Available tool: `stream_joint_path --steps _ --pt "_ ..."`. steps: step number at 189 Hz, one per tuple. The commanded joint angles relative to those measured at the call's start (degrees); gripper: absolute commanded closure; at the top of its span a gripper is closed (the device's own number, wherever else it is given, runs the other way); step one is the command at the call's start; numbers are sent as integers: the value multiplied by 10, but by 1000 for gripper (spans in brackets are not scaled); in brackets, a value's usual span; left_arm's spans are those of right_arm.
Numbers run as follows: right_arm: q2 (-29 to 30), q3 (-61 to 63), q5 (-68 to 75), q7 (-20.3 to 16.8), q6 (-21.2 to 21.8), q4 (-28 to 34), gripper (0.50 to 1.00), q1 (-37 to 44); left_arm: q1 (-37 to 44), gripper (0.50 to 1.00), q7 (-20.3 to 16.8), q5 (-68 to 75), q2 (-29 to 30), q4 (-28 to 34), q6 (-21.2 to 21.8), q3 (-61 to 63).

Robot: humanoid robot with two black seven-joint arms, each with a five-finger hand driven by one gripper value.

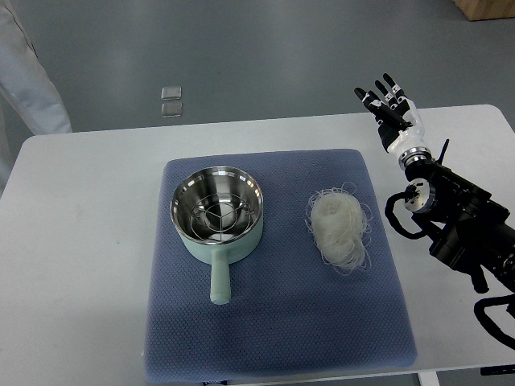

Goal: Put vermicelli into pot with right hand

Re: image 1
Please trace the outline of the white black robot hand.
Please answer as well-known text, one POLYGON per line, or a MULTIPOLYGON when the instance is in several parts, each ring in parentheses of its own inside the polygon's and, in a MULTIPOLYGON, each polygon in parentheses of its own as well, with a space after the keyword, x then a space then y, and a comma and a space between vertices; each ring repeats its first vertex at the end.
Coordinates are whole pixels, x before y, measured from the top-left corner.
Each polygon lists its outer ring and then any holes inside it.
POLYGON ((375 86, 381 94, 355 88, 354 93, 362 105, 373 115, 377 132, 385 151, 396 156, 414 147, 425 147, 424 127, 414 102, 408 98, 389 74, 383 80, 376 80, 375 86))

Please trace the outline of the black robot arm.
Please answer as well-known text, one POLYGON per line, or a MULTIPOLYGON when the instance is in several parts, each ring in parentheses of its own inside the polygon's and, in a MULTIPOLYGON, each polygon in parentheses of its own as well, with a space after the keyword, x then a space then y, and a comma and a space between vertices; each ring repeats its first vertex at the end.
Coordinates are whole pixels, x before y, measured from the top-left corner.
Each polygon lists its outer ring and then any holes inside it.
POLYGON ((396 232, 411 240, 429 237, 429 254, 469 275, 477 293, 488 292, 484 269, 514 291, 514 229, 505 223, 509 210, 445 167, 443 156, 433 159, 425 147, 402 152, 399 163, 410 182, 400 199, 419 231, 409 232, 390 219, 396 232))

